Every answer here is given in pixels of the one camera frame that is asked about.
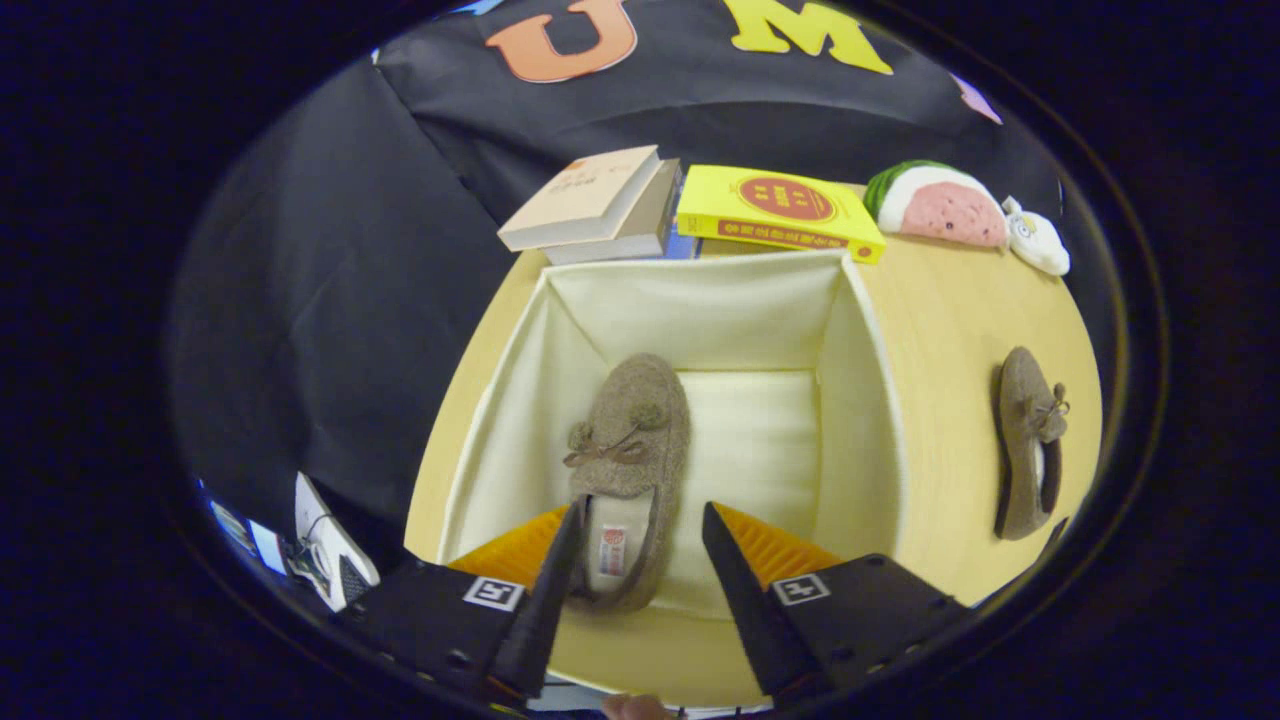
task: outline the white plush toy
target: white plush toy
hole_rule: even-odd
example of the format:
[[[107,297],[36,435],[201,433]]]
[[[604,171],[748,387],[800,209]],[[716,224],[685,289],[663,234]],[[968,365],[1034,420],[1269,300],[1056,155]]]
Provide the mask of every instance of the white plush toy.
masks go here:
[[[1062,247],[1062,238],[1048,218],[1037,213],[1024,213],[1012,197],[1001,204],[1009,213],[1009,243],[1028,265],[1062,277],[1071,269],[1071,256]]]

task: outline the felt letter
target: felt letter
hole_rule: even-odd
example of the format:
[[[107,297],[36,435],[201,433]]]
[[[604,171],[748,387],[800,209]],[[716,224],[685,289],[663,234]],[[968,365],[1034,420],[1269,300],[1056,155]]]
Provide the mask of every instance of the felt letter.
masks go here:
[[[855,68],[865,68],[887,76],[893,74],[876,49],[867,41],[858,20],[831,8],[806,3],[799,13],[777,0],[724,0],[737,22],[733,47],[749,53],[788,53],[791,42],[817,58],[827,38],[831,38],[831,56]],[[785,35],[782,40],[773,31]]]
[[[562,82],[603,70],[626,59],[636,47],[636,29],[622,9],[622,0],[579,0],[571,13],[586,13],[600,40],[595,47],[561,55],[547,37],[550,15],[535,15],[498,31],[485,41],[497,47],[512,74],[525,82]]]

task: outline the red circle on book cover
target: red circle on book cover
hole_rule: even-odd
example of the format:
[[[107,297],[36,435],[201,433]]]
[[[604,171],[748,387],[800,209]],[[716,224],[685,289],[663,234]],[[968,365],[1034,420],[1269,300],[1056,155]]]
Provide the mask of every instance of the red circle on book cover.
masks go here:
[[[737,193],[748,205],[791,220],[817,222],[836,215],[836,204],[822,191],[792,179],[754,177],[742,181]]]

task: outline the stuffed animal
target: stuffed animal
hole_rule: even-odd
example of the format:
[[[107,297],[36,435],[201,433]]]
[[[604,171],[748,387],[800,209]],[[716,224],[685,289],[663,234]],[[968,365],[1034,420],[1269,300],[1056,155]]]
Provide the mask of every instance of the stuffed animal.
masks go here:
[[[1009,213],[1009,245],[1014,254],[1043,273],[1065,275],[1071,269],[1071,256],[1053,223],[1044,215],[1024,213],[1012,197],[1006,197],[1002,206]]]
[[[873,177],[863,199],[884,232],[937,237],[979,247],[1005,247],[1005,214],[973,176],[909,160]]]

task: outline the white sneaker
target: white sneaker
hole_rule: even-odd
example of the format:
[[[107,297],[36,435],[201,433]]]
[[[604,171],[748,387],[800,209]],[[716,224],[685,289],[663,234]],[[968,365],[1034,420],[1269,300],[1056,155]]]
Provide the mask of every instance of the white sneaker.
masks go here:
[[[302,473],[296,484],[293,518],[300,551],[288,559],[289,569],[311,580],[330,610],[347,607],[380,582],[378,568],[342,529]]]

